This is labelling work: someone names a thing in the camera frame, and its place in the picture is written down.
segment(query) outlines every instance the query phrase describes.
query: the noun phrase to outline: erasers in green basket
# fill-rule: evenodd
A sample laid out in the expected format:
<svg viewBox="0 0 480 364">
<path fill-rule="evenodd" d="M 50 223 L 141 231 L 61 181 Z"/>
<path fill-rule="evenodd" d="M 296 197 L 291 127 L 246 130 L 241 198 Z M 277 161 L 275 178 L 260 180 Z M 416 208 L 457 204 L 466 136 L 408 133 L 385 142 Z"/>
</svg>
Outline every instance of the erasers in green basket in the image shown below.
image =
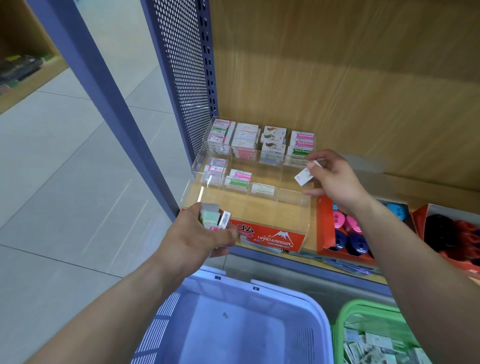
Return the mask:
<svg viewBox="0 0 480 364">
<path fill-rule="evenodd" d="M 222 211 L 217 204 L 202 202 L 199 221 L 209 230 L 225 229 L 230 221 L 231 213 Z"/>
</svg>

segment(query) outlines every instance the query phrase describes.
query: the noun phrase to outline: mesh side panel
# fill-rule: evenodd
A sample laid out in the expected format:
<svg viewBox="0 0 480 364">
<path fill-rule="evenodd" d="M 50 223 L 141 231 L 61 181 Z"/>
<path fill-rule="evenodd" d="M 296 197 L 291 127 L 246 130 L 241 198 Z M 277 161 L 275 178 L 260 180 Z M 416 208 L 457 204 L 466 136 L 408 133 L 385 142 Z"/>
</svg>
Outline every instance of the mesh side panel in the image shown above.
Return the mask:
<svg viewBox="0 0 480 364">
<path fill-rule="evenodd" d="M 205 30 L 210 21 L 208 8 L 204 0 L 148 1 L 154 6 L 169 71 L 173 73 L 174 85 L 170 87 L 178 99 L 179 122 L 197 155 L 202 148 L 202 136 L 217 112 L 216 100 L 212 99 L 213 50 L 205 43 L 211 43 L 211 35 Z"/>
</svg>

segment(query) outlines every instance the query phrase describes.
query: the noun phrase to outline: person's right hand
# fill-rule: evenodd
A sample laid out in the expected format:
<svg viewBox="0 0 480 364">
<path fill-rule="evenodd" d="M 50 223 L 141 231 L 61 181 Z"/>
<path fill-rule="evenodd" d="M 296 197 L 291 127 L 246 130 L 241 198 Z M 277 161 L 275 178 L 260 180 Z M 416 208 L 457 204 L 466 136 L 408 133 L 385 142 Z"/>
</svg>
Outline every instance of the person's right hand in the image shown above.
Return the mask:
<svg viewBox="0 0 480 364">
<path fill-rule="evenodd" d="M 306 157 L 308 160 L 319 160 L 322 167 L 313 162 L 307 163 L 307 168 L 322 184 L 321 188 L 303 190 L 310 196 L 327 195 L 338 208 L 349 215 L 355 215 L 371 197 L 360 184 L 352 167 L 347 160 L 331 149 L 312 152 Z"/>
</svg>

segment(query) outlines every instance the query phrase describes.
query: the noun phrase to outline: mountain logo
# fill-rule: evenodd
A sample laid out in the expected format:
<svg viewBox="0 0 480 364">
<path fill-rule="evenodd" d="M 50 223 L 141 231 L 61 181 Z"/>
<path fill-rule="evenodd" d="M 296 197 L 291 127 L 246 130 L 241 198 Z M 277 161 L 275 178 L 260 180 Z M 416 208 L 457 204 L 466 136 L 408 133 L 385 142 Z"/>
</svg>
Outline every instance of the mountain logo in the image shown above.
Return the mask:
<svg viewBox="0 0 480 364">
<path fill-rule="evenodd" d="M 290 237 L 289 237 L 289 235 L 288 235 L 288 232 L 279 231 L 279 232 L 276 233 L 274 236 L 272 236 L 272 238 L 275 237 L 275 236 L 277 236 L 277 235 L 278 235 L 278 236 L 281 236 L 281 237 L 284 238 L 285 240 L 288 239 L 288 240 L 290 241 L 290 243 L 293 245 L 293 242 L 292 242 L 292 240 L 290 239 Z"/>
</svg>

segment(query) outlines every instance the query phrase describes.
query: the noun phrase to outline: held eraser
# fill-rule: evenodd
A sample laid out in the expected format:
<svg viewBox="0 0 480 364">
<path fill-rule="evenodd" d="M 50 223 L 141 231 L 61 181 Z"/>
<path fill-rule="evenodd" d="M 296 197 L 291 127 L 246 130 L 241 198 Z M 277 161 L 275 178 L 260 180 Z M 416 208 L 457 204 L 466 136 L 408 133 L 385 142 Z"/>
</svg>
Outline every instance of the held eraser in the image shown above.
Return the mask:
<svg viewBox="0 0 480 364">
<path fill-rule="evenodd" d="M 320 168 L 322 168 L 322 166 L 320 165 L 320 163 L 318 163 L 316 160 L 313 161 L 317 166 L 319 166 Z M 298 182 L 298 184 L 300 186 L 303 186 L 304 184 L 306 184 L 307 182 L 309 182 L 311 179 L 313 178 L 313 176 L 310 174 L 310 171 L 308 170 L 308 168 L 305 168 L 303 169 L 299 174 L 297 174 L 295 176 L 295 180 Z"/>
</svg>

